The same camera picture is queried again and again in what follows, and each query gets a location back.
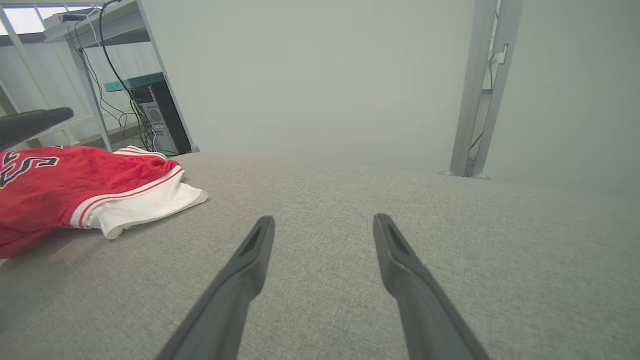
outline desk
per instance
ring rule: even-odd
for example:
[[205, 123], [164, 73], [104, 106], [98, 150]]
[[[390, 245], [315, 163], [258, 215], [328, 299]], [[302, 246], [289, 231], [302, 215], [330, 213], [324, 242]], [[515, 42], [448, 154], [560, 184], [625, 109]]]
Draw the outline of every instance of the desk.
[[[83, 88], [87, 93], [88, 98], [93, 99], [93, 102], [89, 101], [89, 103], [93, 114], [100, 119], [100, 134], [104, 140], [104, 145], [108, 151], [112, 151], [108, 130], [104, 122], [104, 117], [102, 116], [102, 111], [100, 110], [100, 102], [92, 85], [89, 70], [84, 64], [83, 49], [87, 47], [100, 46], [91, 29], [93, 26], [99, 39], [100, 33], [98, 30], [98, 18], [99, 14], [95, 13], [86, 20], [65, 21], [45, 30], [44, 35], [45, 42], [47, 43], [66, 42], [68, 44], [69, 51], [73, 56], [76, 69], [80, 75], [80, 81], [82, 82]], [[166, 77], [166, 71], [164, 70], [164, 65], [162, 64], [156, 44], [154, 43], [151, 33], [147, 29], [145, 16], [137, 0], [123, 0], [119, 3], [113, 3], [109, 5], [102, 14], [102, 34], [105, 45], [131, 44], [135, 42], [148, 41], [152, 43], [160, 68], [163, 71], [165, 79], [167, 79], [167, 85], [169, 86], [169, 91], [175, 102], [178, 114], [180, 115], [182, 125], [187, 133], [189, 142], [193, 144], [189, 131], [184, 124], [184, 118], [182, 117], [180, 108], [175, 100], [171, 84]]]

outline basketball jersey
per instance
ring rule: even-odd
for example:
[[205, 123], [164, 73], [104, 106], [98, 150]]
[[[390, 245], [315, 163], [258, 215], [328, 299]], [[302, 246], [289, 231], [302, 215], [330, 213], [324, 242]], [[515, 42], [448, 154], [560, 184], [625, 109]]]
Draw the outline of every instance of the basketball jersey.
[[159, 152], [53, 146], [0, 152], [0, 258], [35, 246], [51, 229], [99, 228], [107, 238], [206, 200], [180, 182]]

